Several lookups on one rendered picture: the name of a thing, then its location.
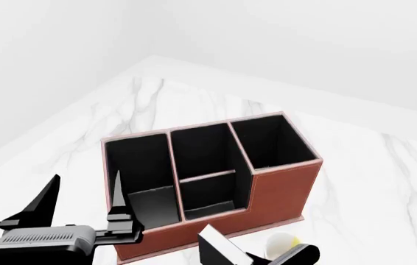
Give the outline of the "white and yellow round object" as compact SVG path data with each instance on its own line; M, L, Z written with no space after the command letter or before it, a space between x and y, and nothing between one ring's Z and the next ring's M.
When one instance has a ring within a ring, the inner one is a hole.
M264 258L267 260L275 260L300 243L301 240L299 238L289 233L274 233L266 241Z

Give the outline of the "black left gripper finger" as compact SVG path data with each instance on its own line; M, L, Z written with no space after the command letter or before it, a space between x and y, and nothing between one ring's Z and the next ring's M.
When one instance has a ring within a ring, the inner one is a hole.
M60 176L56 174L22 211L1 220L0 229L50 227L55 213L59 190Z
M116 173L111 199L111 209L108 211L107 220L109 222L132 221L133 209L127 204L128 198L123 193L120 172Z

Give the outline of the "brown leather desk caddy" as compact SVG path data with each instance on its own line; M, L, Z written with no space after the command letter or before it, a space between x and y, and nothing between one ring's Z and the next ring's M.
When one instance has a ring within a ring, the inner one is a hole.
M282 112L101 141L107 205L123 198L139 244L117 264L195 247L212 225L241 236L303 219L323 159Z

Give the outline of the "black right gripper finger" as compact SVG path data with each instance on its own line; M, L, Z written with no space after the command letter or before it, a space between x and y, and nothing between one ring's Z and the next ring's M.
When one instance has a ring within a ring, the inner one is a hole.
M251 260L253 260L251 265L270 265L271 264L271 260L267 260L265 258L260 258L257 255L254 255L252 253L247 252L246 255L251 258Z

